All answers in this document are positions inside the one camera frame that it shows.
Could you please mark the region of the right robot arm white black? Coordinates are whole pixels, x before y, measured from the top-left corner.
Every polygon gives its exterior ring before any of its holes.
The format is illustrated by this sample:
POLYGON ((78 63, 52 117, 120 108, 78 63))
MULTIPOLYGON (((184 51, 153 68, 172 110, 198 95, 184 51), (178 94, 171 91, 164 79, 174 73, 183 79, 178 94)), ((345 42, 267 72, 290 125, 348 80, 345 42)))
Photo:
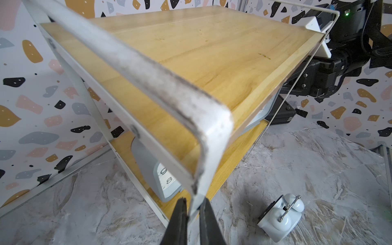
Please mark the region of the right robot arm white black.
POLYGON ((320 8, 336 10, 340 17, 318 49, 329 51, 306 58, 282 86, 282 94, 311 96, 319 103, 338 92, 346 77, 370 69, 392 67, 392 36, 382 33, 382 1, 332 1, 320 8))

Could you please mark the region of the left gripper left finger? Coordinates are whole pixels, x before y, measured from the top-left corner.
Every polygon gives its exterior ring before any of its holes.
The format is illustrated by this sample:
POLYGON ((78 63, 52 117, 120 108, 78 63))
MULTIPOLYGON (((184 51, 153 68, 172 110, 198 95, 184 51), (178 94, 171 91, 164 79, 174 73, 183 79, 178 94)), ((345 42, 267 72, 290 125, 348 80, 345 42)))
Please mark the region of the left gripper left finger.
POLYGON ((187 224, 187 201, 179 198, 160 245, 186 245, 187 224))

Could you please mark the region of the grey rectangular alarm clock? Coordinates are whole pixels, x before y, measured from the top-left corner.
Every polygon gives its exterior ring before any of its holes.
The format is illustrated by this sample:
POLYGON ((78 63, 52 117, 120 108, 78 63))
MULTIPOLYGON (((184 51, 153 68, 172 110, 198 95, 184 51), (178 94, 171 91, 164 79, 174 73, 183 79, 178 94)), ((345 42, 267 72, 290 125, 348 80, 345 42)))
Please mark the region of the grey rectangular alarm clock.
POLYGON ((260 122, 265 119, 270 111, 272 110, 273 105, 279 95, 280 89, 278 92, 262 107, 262 109, 255 115, 255 117, 249 122, 249 124, 244 128, 241 135, 245 134, 249 130, 256 127, 260 122))
POLYGON ((173 174, 136 138, 132 141, 131 152, 145 182, 159 200, 166 203, 182 190, 173 174))

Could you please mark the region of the wooden two-tier shelf white frame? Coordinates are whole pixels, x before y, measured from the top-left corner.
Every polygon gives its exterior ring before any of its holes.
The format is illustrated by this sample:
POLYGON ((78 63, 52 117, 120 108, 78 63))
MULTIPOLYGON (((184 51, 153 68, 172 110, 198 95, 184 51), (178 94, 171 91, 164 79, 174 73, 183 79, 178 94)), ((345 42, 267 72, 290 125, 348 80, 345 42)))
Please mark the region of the wooden two-tier shelf white frame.
POLYGON ((221 6, 85 18, 86 4, 24 5, 165 226, 179 198, 198 216, 266 123, 244 128, 325 39, 221 6), (170 201, 145 182, 134 138, 182 185, 170 201))

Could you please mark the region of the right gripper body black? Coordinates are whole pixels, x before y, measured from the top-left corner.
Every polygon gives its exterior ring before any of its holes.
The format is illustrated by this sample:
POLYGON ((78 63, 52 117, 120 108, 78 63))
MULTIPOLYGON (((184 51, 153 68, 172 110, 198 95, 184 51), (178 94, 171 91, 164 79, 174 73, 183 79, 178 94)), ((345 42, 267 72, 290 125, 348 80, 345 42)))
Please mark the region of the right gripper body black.
POLYGON ((319 103, 335 94, 346 77, 358 77, 370 57, 362 51, 333 50, 330 58, 304 61, 282 86, 281 94, 311 96, 319 103))

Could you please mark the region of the white twin-bell alarm clock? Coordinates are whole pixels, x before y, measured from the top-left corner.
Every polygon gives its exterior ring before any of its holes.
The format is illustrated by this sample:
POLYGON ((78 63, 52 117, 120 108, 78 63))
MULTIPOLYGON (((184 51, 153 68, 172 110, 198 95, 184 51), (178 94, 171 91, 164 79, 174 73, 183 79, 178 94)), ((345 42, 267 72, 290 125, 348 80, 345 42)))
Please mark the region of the white twin-bell alarm clock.
POLYGON ((300 195, 281 195, 262 213, 257 226, 273 242, 278 243, 294 230, 302 217, 304 209, 305 205, 300 195))

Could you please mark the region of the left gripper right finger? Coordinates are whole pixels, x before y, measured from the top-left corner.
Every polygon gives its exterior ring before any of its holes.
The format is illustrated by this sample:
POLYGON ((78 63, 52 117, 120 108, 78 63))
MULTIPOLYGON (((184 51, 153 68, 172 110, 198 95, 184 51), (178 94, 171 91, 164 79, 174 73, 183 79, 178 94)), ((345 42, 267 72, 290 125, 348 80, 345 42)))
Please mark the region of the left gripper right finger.
POLYGON ((210 201, 205 198, 199 208, 200 212, 200 244, 226 245, 210 201))

